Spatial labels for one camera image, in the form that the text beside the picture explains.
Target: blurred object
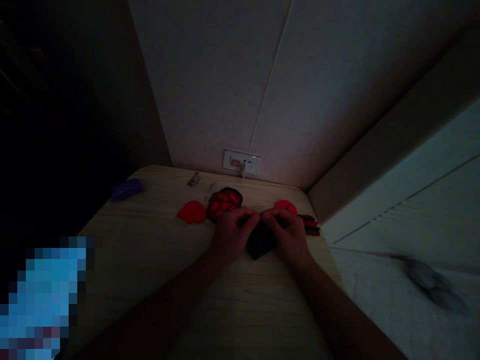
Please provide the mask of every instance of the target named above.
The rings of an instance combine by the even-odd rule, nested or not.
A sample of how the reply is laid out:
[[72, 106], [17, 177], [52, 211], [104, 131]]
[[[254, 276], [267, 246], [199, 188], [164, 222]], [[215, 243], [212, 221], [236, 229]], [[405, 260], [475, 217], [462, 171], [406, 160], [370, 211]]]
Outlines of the blurred object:
[[435, 287], [435, 271], [430, 266], [417, 260], [408, 260], [407, 265], [408, 275], [410, 276], [410, 279], [415, 282], [415, 284], [426, 290], [430, 290]]
[[435, 304], [445, 310], [453, 311], [455, 313], [467, 315], [469, 308], [467, 304], [460, 298], [460, 296], [445, 290], [434, 288], [428, 291], [430, 298]]
[[410, 279], [426, 290], [437, 306], [458, 314], [469, 313], [467, 304], [460, 296], [453, 293], [453, 285], [448, 278], [421, 261], [407, 260], [407, 266]]

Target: white wall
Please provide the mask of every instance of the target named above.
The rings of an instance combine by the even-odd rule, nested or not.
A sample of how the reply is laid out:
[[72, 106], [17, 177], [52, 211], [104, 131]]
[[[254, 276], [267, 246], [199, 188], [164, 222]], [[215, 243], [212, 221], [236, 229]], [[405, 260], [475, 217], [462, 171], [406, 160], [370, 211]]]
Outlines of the white wall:
[[446, 49], [474, 0], [129, 0], [172, 163], [308, 189]]

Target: red and black clay object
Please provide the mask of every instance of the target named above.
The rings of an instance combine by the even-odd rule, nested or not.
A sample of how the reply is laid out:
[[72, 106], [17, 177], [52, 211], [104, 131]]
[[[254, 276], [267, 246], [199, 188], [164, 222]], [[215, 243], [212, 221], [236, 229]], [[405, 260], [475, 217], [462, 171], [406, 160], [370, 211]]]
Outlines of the red and black clay object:
[[208, 201], [206, 215], [212, 222], [216, 223], [223, 213], [240, 208], [243, 200], [244, 198], [238, 190], [225, 187], [213, 193]]
[[305, 234], [312, 236], [320, 236], [320, 228], [317, 227], [319, 222], [315, 221], [315, 218], [310, 215], [298, 215], [303, 220], [303, 226], [305, 227]]

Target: red clay piece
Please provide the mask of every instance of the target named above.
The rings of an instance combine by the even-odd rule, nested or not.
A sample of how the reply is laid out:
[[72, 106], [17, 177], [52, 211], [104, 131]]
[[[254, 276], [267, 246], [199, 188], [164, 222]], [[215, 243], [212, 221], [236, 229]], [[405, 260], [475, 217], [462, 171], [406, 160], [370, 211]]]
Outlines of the red clay piece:
[[201, 223], [207, 217], [207, 210], [198, 201], [192, 200], [185, 204], [177, 215], [180, 219], [185, 220], [188, 224]]

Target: wall outlet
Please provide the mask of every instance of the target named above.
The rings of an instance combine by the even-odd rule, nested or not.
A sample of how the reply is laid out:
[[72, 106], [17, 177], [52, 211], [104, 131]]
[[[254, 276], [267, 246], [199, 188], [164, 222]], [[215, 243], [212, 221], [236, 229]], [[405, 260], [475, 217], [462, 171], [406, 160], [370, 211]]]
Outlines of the wall outlet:
[[259, 156], [225, 150], [225, 153], [223, 154], [223, 168], [241, 172], [241, 165], [242, 163], [245, 163], [247, 174], [256, 174], [261, 160], [262, 158]]

